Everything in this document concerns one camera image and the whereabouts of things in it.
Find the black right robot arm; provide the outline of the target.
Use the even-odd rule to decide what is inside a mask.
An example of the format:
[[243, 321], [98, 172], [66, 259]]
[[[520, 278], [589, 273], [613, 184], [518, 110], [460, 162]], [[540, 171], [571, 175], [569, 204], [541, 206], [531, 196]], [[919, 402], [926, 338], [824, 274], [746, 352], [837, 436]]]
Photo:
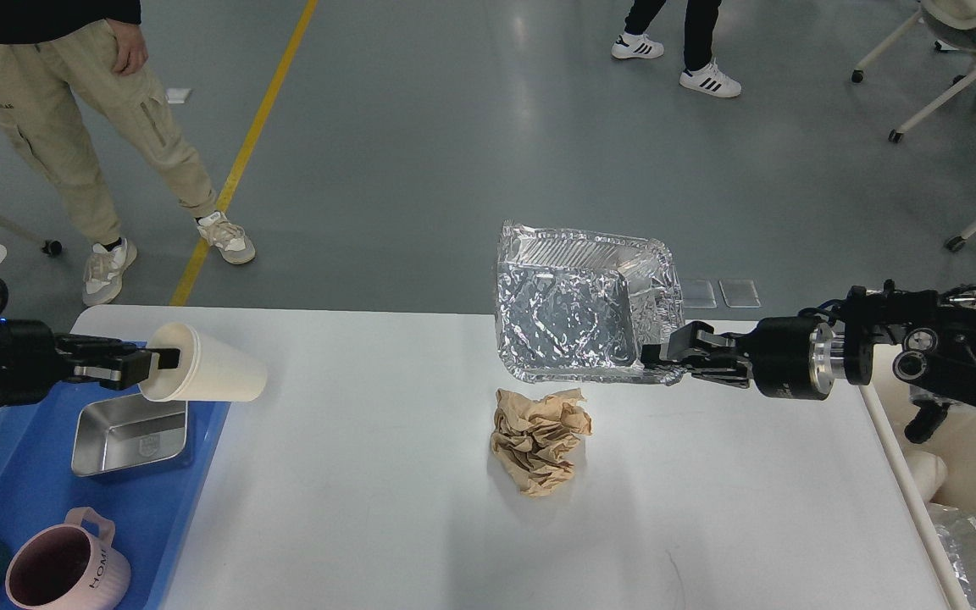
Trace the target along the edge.
[[945, 292], [907, 292], [887, 281], [879, 292], [851, 288], [843, 300], [763, 318], [754, 330], [717, 335], [709, 324], [687, 324], [667, 342], [644, 345], [647, 369], [681, 367], [694, 378], [755, 386], [766, 397], [824, 399], [835, 380], [868, 385], [873, 347], [898, 345], [895, 377], [911, 386], [918, 414], [906, 438], [921, 444], [953, 404], [976, 407], [976, 285]]

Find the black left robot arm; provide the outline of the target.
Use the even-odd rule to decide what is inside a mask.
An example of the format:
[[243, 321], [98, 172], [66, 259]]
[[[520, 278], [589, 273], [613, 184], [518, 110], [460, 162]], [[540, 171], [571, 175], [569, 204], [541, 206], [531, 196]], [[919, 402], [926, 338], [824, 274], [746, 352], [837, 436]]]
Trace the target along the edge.
[[186, 362], [183, 348], [66, 335], [41, 321], [7, 319], [1, 316], [7, 304], [8, 288], [0, 278], [0, 407], [37, 404], [59, 382], [124, 390]]

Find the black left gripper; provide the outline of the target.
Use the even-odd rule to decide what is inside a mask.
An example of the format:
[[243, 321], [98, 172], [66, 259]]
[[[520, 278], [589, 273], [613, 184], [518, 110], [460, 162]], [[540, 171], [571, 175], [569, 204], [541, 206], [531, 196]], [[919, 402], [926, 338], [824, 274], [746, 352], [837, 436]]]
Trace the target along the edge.
[[61, 380], [61, 359], [69, 367], [66, 381], [96, 382], [124, 390], [153, 377], [153, 370], [179, 366], [178, 348], [139, 347], [116, 337], [55, 335], [35, 320], [0, 318], [0, 407], [36, 404]]

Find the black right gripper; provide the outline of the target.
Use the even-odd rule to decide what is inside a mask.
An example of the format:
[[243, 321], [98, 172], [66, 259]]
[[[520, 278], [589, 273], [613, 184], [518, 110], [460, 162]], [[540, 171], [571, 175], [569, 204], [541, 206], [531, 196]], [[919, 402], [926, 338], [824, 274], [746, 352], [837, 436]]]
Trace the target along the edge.
[[642, 347], [646, 369], [685, 367], [698, 380], [749, 389], [751, 377], [765, 397], [825, 399], [835, 380], [834, 333], [816, 317], [764, 318], [747, 333], [717, 335], [695, 321], [674, 330], [666, 343]]

